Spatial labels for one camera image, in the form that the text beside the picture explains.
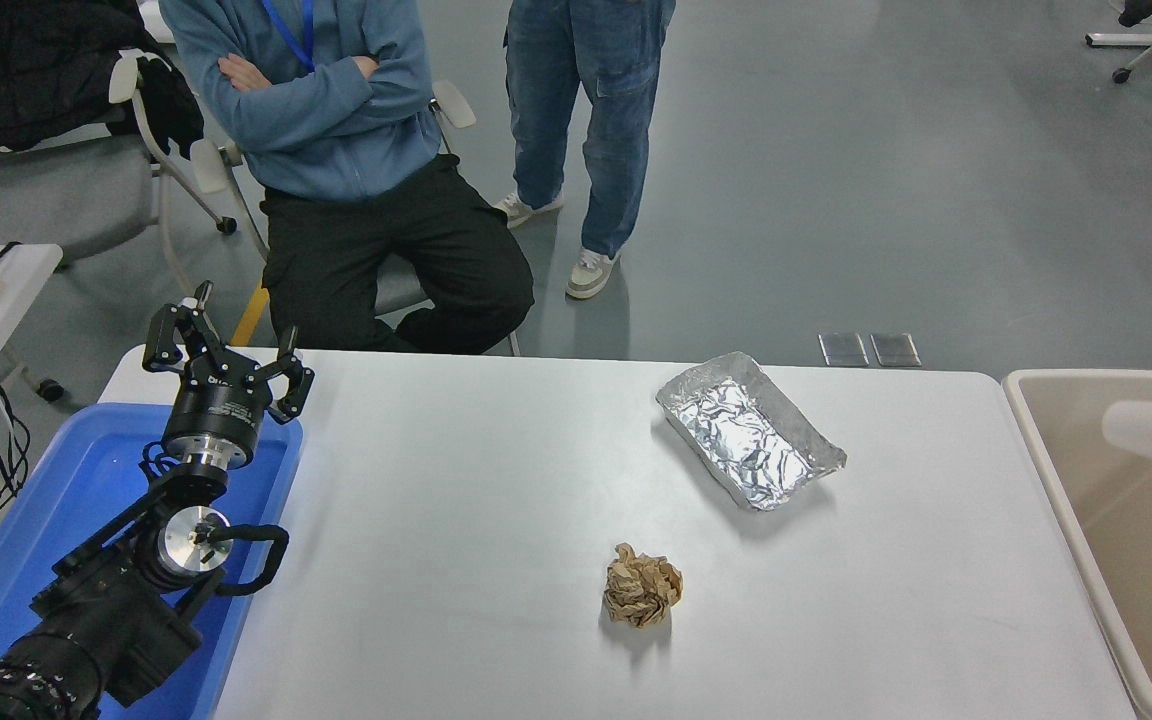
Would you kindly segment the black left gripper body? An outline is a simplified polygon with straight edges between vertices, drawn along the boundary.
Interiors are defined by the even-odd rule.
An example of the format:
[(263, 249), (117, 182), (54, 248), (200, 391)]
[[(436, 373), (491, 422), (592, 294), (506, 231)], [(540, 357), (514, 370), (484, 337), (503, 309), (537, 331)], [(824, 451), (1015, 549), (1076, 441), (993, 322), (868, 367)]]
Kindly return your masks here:
[(210, 438), (228, 444), (233, 454), (251, 454), (264, 414), (259, 397), (242, 384), (251, 370), (251, 363), (187, 363), (164, 430), (166, 450), (188, 454)]

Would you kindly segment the seated person's left hand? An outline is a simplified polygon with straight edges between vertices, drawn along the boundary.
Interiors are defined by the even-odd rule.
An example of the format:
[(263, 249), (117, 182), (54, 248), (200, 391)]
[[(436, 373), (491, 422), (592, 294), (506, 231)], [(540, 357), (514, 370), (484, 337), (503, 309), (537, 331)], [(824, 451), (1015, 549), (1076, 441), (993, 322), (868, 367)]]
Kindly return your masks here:
[(228, 79), (230, 86), (242, 94), (273, 86), (273, 83), (256, 65), (234, 53), (218, 58), (218, 69), (221, 76)]

